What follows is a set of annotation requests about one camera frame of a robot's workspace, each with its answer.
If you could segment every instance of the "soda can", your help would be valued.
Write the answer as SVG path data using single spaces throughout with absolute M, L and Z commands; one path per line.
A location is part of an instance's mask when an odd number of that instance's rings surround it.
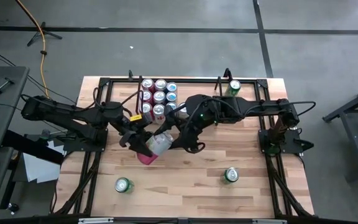
M 173 110 L 177 108 L 177 104 L 174 102 L 167 103 L 167 106 L 171 106 Z
M 239 179 L 239 173 L 234 167 L 230 167 L 224 171 L 223 176 L 221 177 L 222 183 L 231 184 L 236 182 Z
M 165 121 L 164 105 L 157 104 L 153 108 L 154 120 L 157 124 L 162 124 Z
M 178 107 L 181 107 L 182 105 L 184 105 L 185 103 L 181 103 L 179 104 Z M 187 114 L 187 110 L 186 107 L 182 108 L 180 111 L 178 111 L 178 117 L 182 118 L 182 119 L 186 119 L 189 117 L 189 115 Z
M 174 102 L 176 103 L 178 99 L 178 96 L 174 92 L 167 93 L 167 103 Z
M 142 107 L 143 115 L 149 120 L 154 121 L 154 114 L 152 111 L 152 105 L 150 103 L 144 103 Z
M 116 181 L 116 190 L 119 193 L 132 193 L 134 191 L 134 183 L 125 177 L 120 177 Z
M 163 91 L 156 91 L 153 96 L 154 104 L 164 104 L 165 103 L 165 93 Z
M 163 79 L 155 81 L 155 91 L 165 91 L 167 89 L 167 82 Z
M 229 85 L 227 86 L 226 92 L 224 92 L 225 96 L 237 96 L 241 88 L 241 83 L 238 80 L 231 80 Z
M 177 93 L 178 85 L 174 82 L 168 83 L 167 84 L 167 92 L 170 92 L 170 91 Z
M 151 78 L 145 78 L 142 81 L 142 89 L 151 92 L 152 94 L 155 92 L 154 82 Z
M 166 131 L 156 136 L 152 136 L 149 140 L 146 141 L 146 146 L 150 151 L 153 152 L 156 156 L 161 156 L 161 154 L 168 150 L 173 142 L 173 137 Z
M 148 90 L 143 91 L 143 103 L 153 104 L 153 94 Z

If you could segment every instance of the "white paper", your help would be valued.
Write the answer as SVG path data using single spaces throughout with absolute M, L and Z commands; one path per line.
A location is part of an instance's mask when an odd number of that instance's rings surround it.
M 48 147 L 63 154 L 63 146 L 55 147 L 53 141 L 48 142 Z M 59 178 L 60 165 L 38 159 L 28 154 L 24 154 L 23 156 L 28 181 L 37 179 L 37 183 L 41 183 Z

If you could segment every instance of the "red can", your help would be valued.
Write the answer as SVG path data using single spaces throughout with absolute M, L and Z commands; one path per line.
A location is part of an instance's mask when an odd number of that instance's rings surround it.
M 147 90 L 149 92 L 151 92 L 152 94 L 155 92 L 155 86 L 154 86 L 154 82 L 151 78 L 145 78 L 142 81 L 142 89 L 143 90 Z
M 150 91 L 143 91 L 143 103 L 150 103 L 153 106 L 153 94 Z
M 150 105 L 150 103 L 144 103 L 143 104 L 143 115 L 147 118 L 150 119 L 151 121 L 154 121 L 154 114 L 153 114 L 153 107 L 152 105 Z

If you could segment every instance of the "pink container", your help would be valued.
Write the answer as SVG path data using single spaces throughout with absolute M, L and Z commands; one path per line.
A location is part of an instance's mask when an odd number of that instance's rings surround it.
M 136 153 L 136 155 L 137 155 L 137 159 L 145 165 L 150 165 L 156 158 L 158 158 L 158 155 L 154 153 L 152 157 L 145 156 L 138 152 Z

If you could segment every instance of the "tripod stand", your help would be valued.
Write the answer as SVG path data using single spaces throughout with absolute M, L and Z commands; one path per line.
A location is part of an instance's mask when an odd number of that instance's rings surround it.
M 25 12 L 25 14 L 27 15 L 27 17 L 30 18 L 30 20 L 31 20 L 31 22 L 34 24 L 34 26 L 37 27 L 36 21 L 35 21 L 34 18 L 27 12 L 26 8 L 24 8 L 24 6 L 23 6 L 22 4 L 20 4 L 17 0 L 15 0 L 15 1 L 16 1 L 16 3 L 20 6 L 20 8 Z M 59 40 L 62 40 L 62 39 L 63 39 L 63 37 L 61 37 L 61 36 L 59 36 L 59 35 L 56 35 L 56 34 L 54 34 L 54 33 L 52 33 L 52 32 L 49 32 L 49 31 L 44 30 L 45 26 L 46 26 L 46 23 L 45 23 L 45 22 L 42 22 L 40 28 L 41 28 L 42 32 L 43 32 L 45 35 L 46 35 L 46 34 L 51 35 L 52 37 L 55 37 L 55 38 L 57 38 L 57 39 L 59 39 Z M 31 40 L 27 43 L 27 46 L 30 47 L 30 46 L 37 40 L 37 38 L 38 38 L 39 36 L 41 36 L 41 35 L 40 35 L 40 31 L 38 30 L 38 31 L 34 34 L 34 36 L 31 38 Z
M 44 35 L 48 34 L 48 35 L 51 35 L 52 37 L 58 38 L 59 40 L 62 40 L 62 39 L 63 39 L 63 37 L 61 37 L 61 36 L 59 36 L 59 35 L 56 35 L 56 34 L 54 34 L 54 33 L 52 33 L 52 32 L 49 32 L 49 31 L 44 30 L 45 22 L 42 22 L 42 24 L 41 24 L 40 27 L 41 27 L 42 32 L 44 33 Z M 37 31 L 37 32 L 34 34 L 34 36 L 31 38 L 31 40 L 27 43 L 27 46 L 30 47 L 30 46 L 38 39 L 38 37 L 40 37 L 40 36 L 41 36 L 40 32 Z

